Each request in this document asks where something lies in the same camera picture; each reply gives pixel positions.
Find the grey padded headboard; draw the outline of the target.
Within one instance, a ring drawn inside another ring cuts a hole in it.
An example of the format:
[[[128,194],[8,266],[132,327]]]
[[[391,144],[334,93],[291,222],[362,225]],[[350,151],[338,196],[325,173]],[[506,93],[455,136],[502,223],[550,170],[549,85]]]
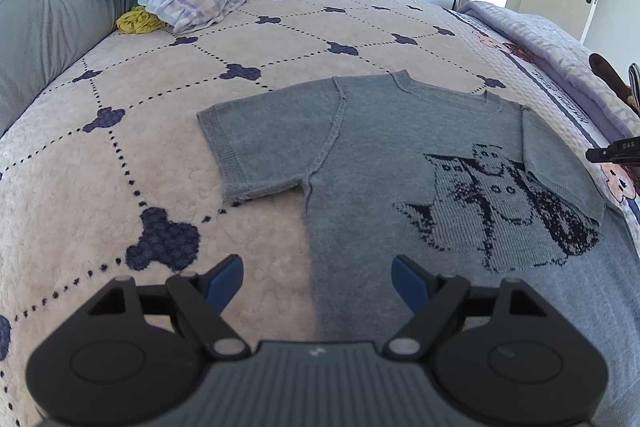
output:
[[[1,0],[1,130],[106,38],[132,0]]]

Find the yellow crumpled cloth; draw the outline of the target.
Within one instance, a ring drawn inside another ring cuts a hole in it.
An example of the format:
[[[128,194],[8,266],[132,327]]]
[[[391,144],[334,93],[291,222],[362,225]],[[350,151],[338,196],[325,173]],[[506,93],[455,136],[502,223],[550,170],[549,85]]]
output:
[[[116,20],[117,29],[126,35],[146,35],[167,27],[155,14],[137,5]]]

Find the striped folded fabric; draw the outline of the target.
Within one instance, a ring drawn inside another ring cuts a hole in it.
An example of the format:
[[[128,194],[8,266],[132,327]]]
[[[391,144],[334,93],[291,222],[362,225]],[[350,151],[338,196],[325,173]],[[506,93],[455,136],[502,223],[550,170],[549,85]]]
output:
[[[640,67],[637,63],[631,63],[628,67],[628,79],[634,106],[640,110]]]

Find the grey knit cat sweater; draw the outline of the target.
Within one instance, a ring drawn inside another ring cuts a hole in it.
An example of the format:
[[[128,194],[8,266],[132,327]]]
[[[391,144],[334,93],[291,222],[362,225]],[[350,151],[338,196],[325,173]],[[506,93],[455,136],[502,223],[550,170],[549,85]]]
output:
[[[518,277],[608,362],[597,423],[638,424],[637,251],[533,109],[392,72],[220,103],[198,121],[227,202],[303,189],[321,339],[382,343],[399,329],[398,255],[482,286]]]

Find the dark brown curved object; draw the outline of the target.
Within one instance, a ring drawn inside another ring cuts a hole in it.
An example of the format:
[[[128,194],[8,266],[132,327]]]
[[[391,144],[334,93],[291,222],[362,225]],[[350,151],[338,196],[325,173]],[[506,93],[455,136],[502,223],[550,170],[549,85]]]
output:
[[[617,74],[615,68],[600,54],[591,53],[589,65],[593,74],[601,78],[623,102],[631,108],[637,109],[631,96],[629,79],[625,82]]]

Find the pink quilted bedspread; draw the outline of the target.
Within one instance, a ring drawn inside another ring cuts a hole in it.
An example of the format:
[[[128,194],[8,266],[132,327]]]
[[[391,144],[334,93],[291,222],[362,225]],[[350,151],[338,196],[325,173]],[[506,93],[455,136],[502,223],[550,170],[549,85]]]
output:
[[[33,426],[29,355],[114,277],[159,284],[230,254],[245,279],[226,317],[248,341],[318,334],[305,193],[224,199],[198,116],[301,83],[406,72],[526,106],[624,215],[639,192],[608,141],[528,51],[476,18],[414,0],[247,0],[176,36],[114,32],[50,82],[1,139],[1,421]]]

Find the folded lavender blanket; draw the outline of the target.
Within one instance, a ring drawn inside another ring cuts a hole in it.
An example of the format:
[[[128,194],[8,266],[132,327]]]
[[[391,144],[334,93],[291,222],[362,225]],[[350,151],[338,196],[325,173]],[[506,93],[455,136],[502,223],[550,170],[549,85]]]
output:
[[[590,50],[558,25],[540,15],[521,14],[484,1],[471,1],[458,12],[481,20],[528,51],[608,141],[637,138],[639,116],[593,74]]]

